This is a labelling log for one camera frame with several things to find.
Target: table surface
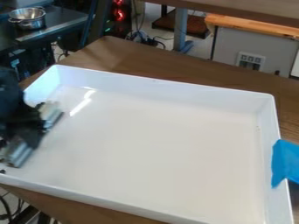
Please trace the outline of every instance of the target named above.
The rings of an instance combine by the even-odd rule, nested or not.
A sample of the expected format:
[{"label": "table surface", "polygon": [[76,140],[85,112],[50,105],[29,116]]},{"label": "table surface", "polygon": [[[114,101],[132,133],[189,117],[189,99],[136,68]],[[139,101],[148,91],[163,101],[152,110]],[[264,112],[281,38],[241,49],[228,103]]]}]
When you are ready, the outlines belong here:
[{"label": "table surface", "polygon": [[[60,64],[270,93],[275,97],[282,138],[299,144],[298,80],[228,66],[112,37],[104,37],[93,42],[63,59]],[[23,81],[21,87],[27,87],[41,74]],[[5,186],[4,188],[62,223],[161,223],[16,187]],[[292,200],[294,215],[299,223],[299,190],[297,187],[292,187]]]},{"label": "table surface", "polygon": [[299,28],[299,3],[294,0],[144,0],[154,4],[248,18]]},{"label": "table surface", "polygon": [[259,32],[274,36],[297,39],[299,38],[299,28],[285,25],[270,24],[240,17],[228,17],[218,14],[209,14],[205,22],[210,25],[218,25],[249,32]]}]

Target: table leg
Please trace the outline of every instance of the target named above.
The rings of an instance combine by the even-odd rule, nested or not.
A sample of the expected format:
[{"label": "table leg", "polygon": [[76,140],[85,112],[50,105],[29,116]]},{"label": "table leg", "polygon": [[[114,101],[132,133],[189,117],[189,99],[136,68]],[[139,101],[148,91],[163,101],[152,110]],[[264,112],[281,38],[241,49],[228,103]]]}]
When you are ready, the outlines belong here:
[{"label": "table leg", "polygon": [[188,10],[176,8],[175,32],[173,50],[187,53],[193,47],[193,41],[185,41],[187,32]]},{"label": "table leg", "polygon": [[162,4],[161,5],[161,17],[165,17],[167,15],[167,5],[166,4]]},{"label": "table leg", "polygon": [[214,37],[213,37],[213,40],[212,40],[212,50],[211,50],[210,60],[212,60],[214,58],[216,40],[217,40],[217,35],[218,35],[218,26],[217,25],[215,25],[215,30],[214,30],[213,35],[214,35]]}]

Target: wooden shelf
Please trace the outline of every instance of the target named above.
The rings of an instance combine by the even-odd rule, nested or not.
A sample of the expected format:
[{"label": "wooden shelf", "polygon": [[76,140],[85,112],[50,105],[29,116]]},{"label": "wooden shelf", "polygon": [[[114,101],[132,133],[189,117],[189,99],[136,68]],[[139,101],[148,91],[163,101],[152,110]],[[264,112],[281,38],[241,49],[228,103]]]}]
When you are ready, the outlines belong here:
[{"label": "wooden shelf", "polygon": [[298,39],[299,28],[288,27],[285,25],[263,23],[250,19],[239,17],[228,17],[217,14],[209,14],[205,18],[209,25],[218,25],[222,27],[234,28],[237,30],[259,32],[284,38]]}]

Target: wooden table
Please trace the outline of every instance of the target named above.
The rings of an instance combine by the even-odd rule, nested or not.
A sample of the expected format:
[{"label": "wooden table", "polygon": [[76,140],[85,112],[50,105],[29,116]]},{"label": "wooden table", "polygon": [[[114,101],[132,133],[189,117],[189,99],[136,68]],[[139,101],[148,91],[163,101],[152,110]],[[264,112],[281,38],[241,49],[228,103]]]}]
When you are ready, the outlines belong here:
[{"label": "wooden table", "polygon": [[[297,80],[228,66],[112,37],[93,42],[63,59],[60,64],[270,93],[275,96],[282,138],[299,144],[299,81]],[[39,75],[41,73],[24,81],[22,87],[30,85]],[[16,187],[5,185],[4,188],[63,224],[161,223]],[[294,212],[296,221],[299,223],[299,191],[293,190],[292,197],[295,199]]]}]

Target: black cable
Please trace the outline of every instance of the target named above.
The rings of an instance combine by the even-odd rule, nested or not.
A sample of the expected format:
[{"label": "black cable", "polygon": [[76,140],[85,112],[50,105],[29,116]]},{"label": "black cable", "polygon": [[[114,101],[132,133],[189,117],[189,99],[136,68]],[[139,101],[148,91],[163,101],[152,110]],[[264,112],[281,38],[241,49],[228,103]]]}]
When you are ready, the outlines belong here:
[{"label": "black cable", "polygon": [[11,210],[10,210],[9,205],[7,204],[6,200],[3,197],[0,197],[0,201],[2,202],[2,204],[5,208],[5,211],[7,214],[7,219],[9,220],[9,222],[12,222]]},{"label": "black cable", "polygon": [[156,40],[156,39],[172,40],[172,39],[174,39],[174,38],[162,38],[162,37],[159,37],[159,36],[155,36],[153,39],[154,39],[154,40]]},{"label": "black cable", "polygon": [[14,214],[12,214],[11,216],[14,217],[14,216],[18,216],[21,211],[22,211],[22,207],[24,205],[24,201],[21,200],[21,199],[18,199],[18,202],[17,202],[17,210]]},{"label": "black cable", "polygon": [[162,45],[164,50],[166,49],[166,45],[165,45],[164,43],[162,43],[162,42],[160,42],[160,41],[157,41],[157,40],[155,40],[155,41],[156,41],[158,44]]},{"label": "black cable", "polygon": [[65,55],[64,53],[61,53],[60,56],[58,57],[57,61],[60,61],[61,56]]}]

